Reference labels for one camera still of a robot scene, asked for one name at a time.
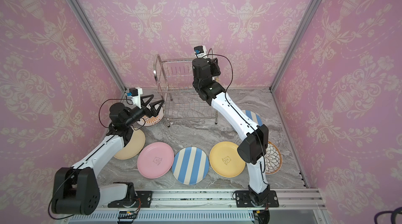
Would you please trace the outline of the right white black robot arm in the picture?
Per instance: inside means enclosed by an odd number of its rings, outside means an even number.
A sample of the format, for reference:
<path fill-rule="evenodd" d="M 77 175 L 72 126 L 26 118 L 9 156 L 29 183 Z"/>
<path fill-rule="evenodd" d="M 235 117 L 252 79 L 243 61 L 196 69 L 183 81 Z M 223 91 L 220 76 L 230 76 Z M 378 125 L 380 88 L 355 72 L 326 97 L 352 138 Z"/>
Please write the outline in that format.
<path fill-rule="evenodd" d="M 192 60 L 193 87 L 201 100 L 207 102 L 231 124 L 241 140 L 237 152 L 247 164 L 249 195 L 251 201 L 262 206 L 268 202 L 270 185 L 265 174 L 265 155 L 269 130 L 250 119 L 230 98 L 227 90 L 213 80 L 220 75 L 217 59 Z"/>

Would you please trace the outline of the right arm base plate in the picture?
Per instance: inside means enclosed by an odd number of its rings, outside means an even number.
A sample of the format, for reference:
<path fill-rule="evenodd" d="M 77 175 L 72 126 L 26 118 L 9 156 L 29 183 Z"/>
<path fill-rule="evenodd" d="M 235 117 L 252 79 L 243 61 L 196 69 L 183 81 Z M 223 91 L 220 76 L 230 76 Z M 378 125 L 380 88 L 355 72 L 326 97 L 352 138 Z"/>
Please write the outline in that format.
<path fill-rule="evenodd" d="M 248 190 L 236 190 L 233 194 L 238 208 L 278 208 L 279 202 L 275 191 L 265 190 L 260 194 L 255 194 Z"/>

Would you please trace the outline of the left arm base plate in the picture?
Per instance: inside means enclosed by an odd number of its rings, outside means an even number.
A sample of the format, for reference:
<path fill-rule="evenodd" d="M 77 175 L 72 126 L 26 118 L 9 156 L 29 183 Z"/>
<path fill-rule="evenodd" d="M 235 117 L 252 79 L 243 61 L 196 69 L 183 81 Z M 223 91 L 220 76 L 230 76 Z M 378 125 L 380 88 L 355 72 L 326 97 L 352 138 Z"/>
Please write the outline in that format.
<path fill-rule="evenodd" d="M 141 190 L 136 191 L 133 196 L 127 196 L 126 198 L 113 201 L 107 205 L 108 208 L 150 208 L 152 202 L 153 191 Z"/>

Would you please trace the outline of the blue striped plate front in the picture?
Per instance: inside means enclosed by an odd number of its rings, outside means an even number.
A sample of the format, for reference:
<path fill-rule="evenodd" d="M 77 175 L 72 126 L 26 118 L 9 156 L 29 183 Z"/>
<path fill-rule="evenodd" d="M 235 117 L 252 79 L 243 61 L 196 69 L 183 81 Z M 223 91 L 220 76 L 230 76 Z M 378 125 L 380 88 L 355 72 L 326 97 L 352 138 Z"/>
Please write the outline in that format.
<path fill-rule="evenodd" d="M 184 185 L 196 185 L 201 182 L 206 177 L 208 170 L 209 159 L 200 148 L 183 148 L 174 157 L 173 175 Z"/>

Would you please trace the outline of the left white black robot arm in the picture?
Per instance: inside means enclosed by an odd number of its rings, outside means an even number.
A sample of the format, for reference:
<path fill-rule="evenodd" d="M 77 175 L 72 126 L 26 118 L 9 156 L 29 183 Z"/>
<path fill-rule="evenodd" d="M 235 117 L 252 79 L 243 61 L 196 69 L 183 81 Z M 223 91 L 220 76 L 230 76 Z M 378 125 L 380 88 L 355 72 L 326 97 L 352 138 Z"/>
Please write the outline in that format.
<path fill-rule="evenodd" d="M 153 95 L 135 98 L 134 108 L 127 107 L 120 99 L 111 105 L 111 123 L 101 143 L 74 165 L 62 167 L 56 172 L 48 205 L 48 215 L 52 219 L 56 214 L 63 218 L 90 215 L 104 205 L 131 207 L 140 203 L 133 183 L 117 182 L 100 187 L 97 176 L 110 159 L 130 143 L 134 123 L 144 116 L 158 116 L 164 100 L 153 101 L 153 98 Z"/>

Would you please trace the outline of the scale pattern plate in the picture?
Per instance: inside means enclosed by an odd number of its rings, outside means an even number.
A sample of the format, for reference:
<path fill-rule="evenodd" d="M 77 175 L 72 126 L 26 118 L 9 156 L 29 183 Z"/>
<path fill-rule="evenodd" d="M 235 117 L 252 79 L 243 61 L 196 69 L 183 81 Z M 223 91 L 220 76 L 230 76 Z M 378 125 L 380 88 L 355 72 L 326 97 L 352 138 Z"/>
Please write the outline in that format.
<path fill-rule="evenodd" d="M 282 154 L 274 143 L 268 142 L 264 158 L 266 166 L 265 173 L 267 175 L 274 174 L 281 169 L 283 164 Z"/>

